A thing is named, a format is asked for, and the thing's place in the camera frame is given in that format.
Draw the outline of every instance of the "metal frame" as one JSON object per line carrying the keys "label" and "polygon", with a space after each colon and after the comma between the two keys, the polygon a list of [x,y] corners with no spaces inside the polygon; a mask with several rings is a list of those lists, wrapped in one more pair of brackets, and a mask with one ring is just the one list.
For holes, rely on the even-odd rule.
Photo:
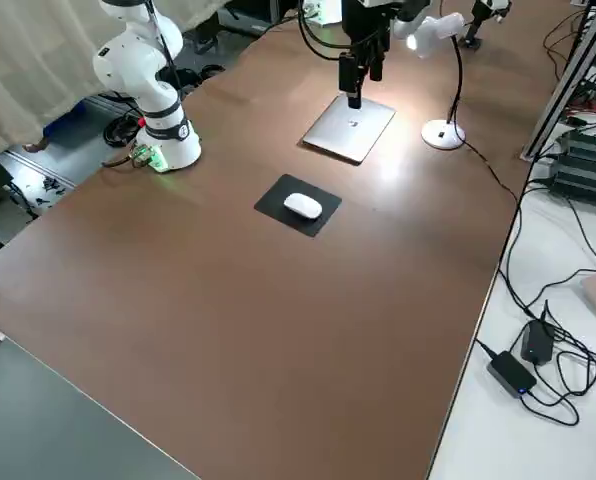
{"label": "metal frame", "polygon": [[571,58],[567,68],[556,86],[547,107],[541,115],[529,142],[522,151],[521,158],[529,162],[537,159],[553,131],[560,114],[564,110],[576,85],[587,74],[596,57],[596,18],[583,41],[578,45],[576,53]]}

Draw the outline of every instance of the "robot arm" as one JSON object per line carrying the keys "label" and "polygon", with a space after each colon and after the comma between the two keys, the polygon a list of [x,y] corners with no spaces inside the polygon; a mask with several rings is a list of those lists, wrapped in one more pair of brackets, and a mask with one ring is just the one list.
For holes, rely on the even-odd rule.
{"label": "robot arm", "polygon": [[367,74],[373,81],[382,80],[390,34],[407,39],[425,22],[430,8],[431,0],[342,0],[342,28],[354,46],[340,55],[338,78],[350,108],[361,108]]}
{"label": "robot arm", "polygon": [[511,10],[510,0],[476,0],[471,13],[474,19],[469,26],[467,35],[460,39],[460,46],[463,48],[470,48],[472,50],[478,50],[482,43],[482,40],[476,38],[476,34],[480,29],[480,26],[485,20],[490,18],[496,18],[498,23],[502,22]]}
{"label": "robot arm", "polygon": [[153,153],[153,168],[164,172],[191,165],[200,156],[198,135],[176,89],[156,79],[182,50],[180,30],[151,0],[99,3],[107,15],[127,26],[94,56],[96,75],[109,90],[124,92],[135,100],[146,122],[136,136],[136,145]]}

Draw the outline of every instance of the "black mouse pad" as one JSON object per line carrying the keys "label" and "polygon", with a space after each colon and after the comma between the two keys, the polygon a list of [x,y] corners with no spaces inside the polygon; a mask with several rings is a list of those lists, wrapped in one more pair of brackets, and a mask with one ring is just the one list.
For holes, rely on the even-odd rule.
{"label": "black mouse pad", "polygon": [[[285,207],[285,199],[292,193],[302,193],[313,198],[322,206],[322,214],[315,220],[301,217]],[[268,217],[284,223],[310,237],[315,237],[334,214],[342,199],[321,188],[315,187],[291,175],[283,175],[254,205],[254,208]]]}

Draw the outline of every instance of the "white table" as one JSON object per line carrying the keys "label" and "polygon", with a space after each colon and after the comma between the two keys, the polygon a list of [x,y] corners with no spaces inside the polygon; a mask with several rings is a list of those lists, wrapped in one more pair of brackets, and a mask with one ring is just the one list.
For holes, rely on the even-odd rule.
{"label": "white table", "polygon": [[[562,127],[555,129],[553,138],[562,131]],[[534,176],[544,176],[546,167],[539,165],[534,170]],[[579,202],[575,206],[596,249],[596,207]],[[534,192],[525,197],[522,210],[523,229],[512,255],[511,281],[525,302],[548,282],[564,279],[578,268],[596,268],[596,259],[565,202]],[[584,298],[582,278],[584,275],[549,289],[543,299],[549,299],[551,310],[566,329],[596,351],[596,315]],[[533,308],[536,314],[541,309],[542,301]],[[477,338],[496,351],[507,349],[526,320],[502,278],[496,277]],[[488,362],[483,350],[475,346],[430,480],[596,480],[596,385],[585,397],[572,400],[578,407],[580,424],[567,428],[526,411],[486,371]],[[584,386],[584,368],[567,360],[565,365],[567,379]],[[559,385],[555,362],[542,367],[541,373],[552,385]],[[534,391],[545,401],[551,398],[540,382]],[[530,398],[527,403],[535,406]],[[548,413],[572,418],[564,406],[551,408]]]}

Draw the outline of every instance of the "green led light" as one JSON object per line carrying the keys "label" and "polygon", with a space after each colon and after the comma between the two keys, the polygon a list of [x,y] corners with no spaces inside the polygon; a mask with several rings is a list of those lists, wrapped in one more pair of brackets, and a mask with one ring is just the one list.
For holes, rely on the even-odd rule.
{"label": "green led light", "polygon": [[152,147],[153,155],[151,156],[151,161],[149,162],[149,166],[156,170],[158,173],[166,172],[169,170],[169,164],[167,160],[165,160],[165,156],[160,151],[160,147]]}

